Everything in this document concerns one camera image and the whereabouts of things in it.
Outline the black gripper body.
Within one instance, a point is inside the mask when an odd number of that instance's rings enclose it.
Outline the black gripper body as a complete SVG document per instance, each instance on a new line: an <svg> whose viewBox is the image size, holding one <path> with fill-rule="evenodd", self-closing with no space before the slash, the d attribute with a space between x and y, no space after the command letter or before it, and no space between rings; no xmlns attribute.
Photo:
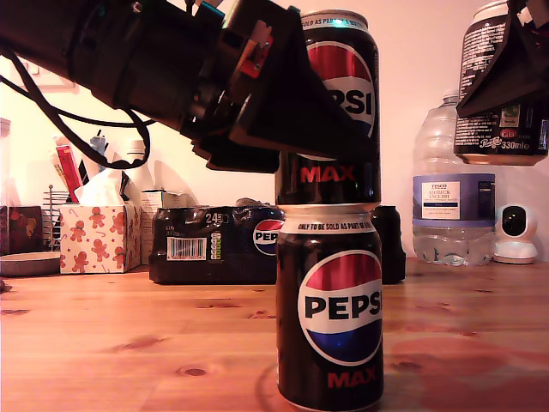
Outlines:
<svg viewBox="0 0 549 412"><path fill-rule="evenodd" d="M229 15L210 1L195 13L147 1L124 35L127 60L113 100L192 139L226 133L249 97L273 27L292 16L271 1L237 1Z"/></svg>

